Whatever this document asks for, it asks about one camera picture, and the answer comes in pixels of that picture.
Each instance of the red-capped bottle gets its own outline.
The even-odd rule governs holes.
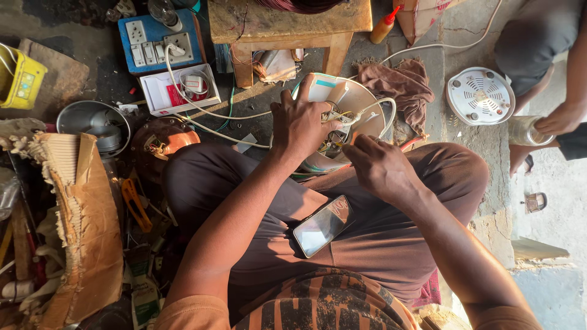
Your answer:
[[[396,20],[396,13],[400,9],[399,6],[389,15],[384,16],[371,31],[371,42],[380,43],[387,36],[389,31],[393,28],[393,22]]]

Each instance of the person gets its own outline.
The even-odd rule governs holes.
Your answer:
[[[510,145],[510,177],[535,150],[558,147],[567,160],[587,157],[587,52],[585,0],[529,0],[505,26],[495,44],[495,62],[512,80],[515,111],[519,112],[548,85],[557,54],[569,51],[566,98],[548,117],[536,123],[555,140],[540,147]]]
[[[403,154],[358,135],[354,167],[306,184],[289,175],[341,123],[321,123],[312,75],[271,103],[274,145],[261,162],[199,143],[166,165],[163,190],[193,237],[155,329],[416,329],[408,309],[442,272],[475,329],[541,329],[509,272],[467,230],[488,181],[483,159],[434,143]],[[312,258],[291,227],[345,195],[356,221]]]

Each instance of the phone screen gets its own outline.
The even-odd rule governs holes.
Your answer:
[[[340,196],[297,226],[293,235],[310,258],[354,221],[352,215],[346,197]]]

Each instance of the wooden stool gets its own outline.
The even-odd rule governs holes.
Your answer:
[[[353,33],[373,28],[369,0],[350,0],[316,15],[282,12],[248,0],[245,31],[237,41],[246,5],[247,0],[222,5],[208,1],[212,42],[234,43],[232,61],[241,88],[253,85],[251,55],[256,50],[324,47],[322,73],[338,76]]]

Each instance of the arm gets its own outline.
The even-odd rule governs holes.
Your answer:
[[[281,104],[271,103],[274,147],[259,166],[210,214],[192,237],[165,305],[192,295],[227,301],[228,275],[247,250],[277,190],[305,157],[340,122],[321,124],[325,102],[308,102],[313,75],[300,83],[297,100],[290,90]]]
[[[569,50],[566,70],[566,99],[548,117],[536,124],[543,134],[560,135],[577,129],[587,114],[587,11],[583,13],[579,36]]]
[[[532,313],[508,271],[420,181],[398,147],[361,135],[343,151],[355,165],[361,186],[418,226],[473,328],[479,314],[491,307],[521,307]]]

